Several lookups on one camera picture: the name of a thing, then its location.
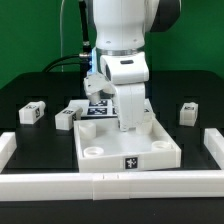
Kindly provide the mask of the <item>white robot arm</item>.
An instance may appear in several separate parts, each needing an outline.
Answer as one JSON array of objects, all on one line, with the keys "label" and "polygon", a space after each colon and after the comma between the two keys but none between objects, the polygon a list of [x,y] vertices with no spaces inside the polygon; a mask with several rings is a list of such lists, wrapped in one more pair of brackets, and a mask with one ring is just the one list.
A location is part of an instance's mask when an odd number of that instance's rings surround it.
[{"label": "white robot arm", "polygon": [[84,79],[91,102],[100,93],[112,96],[122,131],[144,120],[149,69],[144,45],[147,32],[165,32],[181,13],[181,0],[89,0],[97,37],[92,70]]}]

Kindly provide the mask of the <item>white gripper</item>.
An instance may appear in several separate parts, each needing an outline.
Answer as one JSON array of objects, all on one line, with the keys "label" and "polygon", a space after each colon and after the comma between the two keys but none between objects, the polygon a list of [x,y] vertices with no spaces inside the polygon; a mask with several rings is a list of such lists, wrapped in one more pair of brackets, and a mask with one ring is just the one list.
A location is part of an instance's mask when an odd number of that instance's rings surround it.
[{"label": "white gripper", "polygon": [[149,80],[145,53],[102,55],[100,67],[114,91],[113,103],[120,130],[128,131],[141,125],[144,118],[145,82]]}]

